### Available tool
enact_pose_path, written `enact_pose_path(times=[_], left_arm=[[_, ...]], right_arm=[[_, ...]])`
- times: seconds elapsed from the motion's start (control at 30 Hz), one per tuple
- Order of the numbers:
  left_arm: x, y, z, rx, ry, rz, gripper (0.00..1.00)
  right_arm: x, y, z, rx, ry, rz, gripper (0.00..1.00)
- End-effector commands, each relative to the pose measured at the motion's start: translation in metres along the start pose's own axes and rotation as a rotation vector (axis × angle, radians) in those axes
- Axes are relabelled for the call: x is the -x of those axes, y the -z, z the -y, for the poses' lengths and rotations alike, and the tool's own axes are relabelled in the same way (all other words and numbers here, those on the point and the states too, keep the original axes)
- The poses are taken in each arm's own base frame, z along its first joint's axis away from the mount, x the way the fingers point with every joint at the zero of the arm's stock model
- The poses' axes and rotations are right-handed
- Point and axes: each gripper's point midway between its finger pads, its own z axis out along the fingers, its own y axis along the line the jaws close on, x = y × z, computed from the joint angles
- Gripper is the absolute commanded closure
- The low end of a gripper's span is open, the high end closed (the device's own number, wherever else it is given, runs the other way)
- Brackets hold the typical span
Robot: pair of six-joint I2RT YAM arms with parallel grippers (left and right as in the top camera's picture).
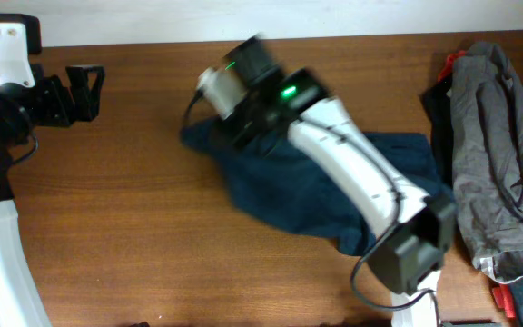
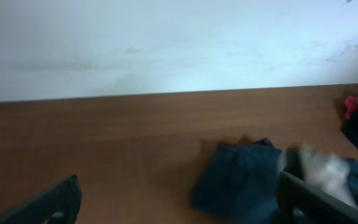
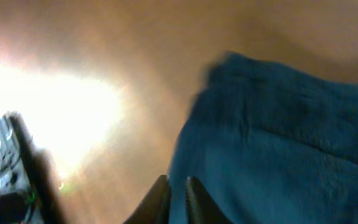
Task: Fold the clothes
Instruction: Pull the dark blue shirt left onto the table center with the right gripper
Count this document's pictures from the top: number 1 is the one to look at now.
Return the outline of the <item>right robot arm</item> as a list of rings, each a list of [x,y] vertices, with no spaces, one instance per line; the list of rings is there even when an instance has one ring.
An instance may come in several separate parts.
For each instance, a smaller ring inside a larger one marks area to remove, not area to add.
[[[242,149],[269,132],[312,159],[360,211],[376,237],[352,270],[368,266],[389,291],[394,326],[440,326],[437,292],[444,256],[453,243],[457,206],[432,195],[393,166],[352,121],[342,100],[309,68],[286,72],[261,38],[233,48],[218,68],[206,69],[198,87]]]

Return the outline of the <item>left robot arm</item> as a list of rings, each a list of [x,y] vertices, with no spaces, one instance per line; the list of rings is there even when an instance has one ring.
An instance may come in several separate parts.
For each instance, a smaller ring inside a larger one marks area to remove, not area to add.
[[[65,69],[70,84],[63,86],[30,63],[41,51],[37,17],[0,14],[0,326],[51,323],[25,259],[8,172],[37,152],[37,126],[92,122],[105,78],[100,65],[71,65]]]

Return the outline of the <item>navy blue shorts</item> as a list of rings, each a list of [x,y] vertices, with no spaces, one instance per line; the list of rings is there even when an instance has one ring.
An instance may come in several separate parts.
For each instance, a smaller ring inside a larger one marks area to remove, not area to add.
[[[311,158],[277,134],[233,148],[213,118],[184,126],[183,144],[217,164],[232,204],[283,232],[331,239],[362,256],[375,237],[359,210]]]

